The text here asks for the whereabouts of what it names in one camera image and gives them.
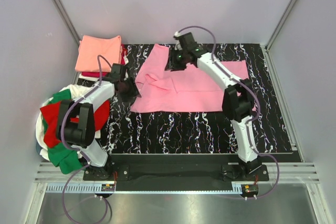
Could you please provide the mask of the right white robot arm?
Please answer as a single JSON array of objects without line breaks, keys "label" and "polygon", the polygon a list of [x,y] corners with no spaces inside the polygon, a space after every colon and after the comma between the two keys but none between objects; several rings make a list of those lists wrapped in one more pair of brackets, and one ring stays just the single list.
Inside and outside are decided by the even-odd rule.
[{"label": "right white robot arm", "polygon": [[213,51],[199,45],[192,33],[174,34],[176,45],[170,49],[166,65],[168,71],[185,70],[187,64],[206,73],[223,91],[223,114],[231,121],[238,144],[238,173],[244,180],[250,180],[261,167],[256,148],[252,121],[254,102],[251,80],[241,79],[229,71],[214,56]]}]

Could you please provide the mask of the pink t shirt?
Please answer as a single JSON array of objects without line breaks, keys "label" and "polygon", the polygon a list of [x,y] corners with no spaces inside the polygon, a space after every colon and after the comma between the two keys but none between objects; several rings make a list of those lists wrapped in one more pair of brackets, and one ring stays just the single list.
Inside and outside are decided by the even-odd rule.
[{"label": "pink t shirt", "polygon": [[207,52],[185,70],[166,71],[168,58],[168,47],[154,45],[135,79],[140,97],[132,112],[221,111],[226,86],[248,78],[245,61],[220,62]]}]

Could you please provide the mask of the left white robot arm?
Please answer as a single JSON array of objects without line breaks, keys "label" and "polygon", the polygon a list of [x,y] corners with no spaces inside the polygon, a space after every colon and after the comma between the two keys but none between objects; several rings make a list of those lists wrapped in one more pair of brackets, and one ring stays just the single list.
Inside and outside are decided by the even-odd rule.
[{"label": "left white robot arm", "polygon": [[119,96],[122,102],[130,102],[140,95],[135,80],[126,65],[114,63],[111,72],[97,81],[83,96],[63,100],[60,103],[56,138],[70,150],[79,152],[95,167],[95,174],[103,180],[113,175],[108,154],[95,139],[94,113],[104,102]]}]

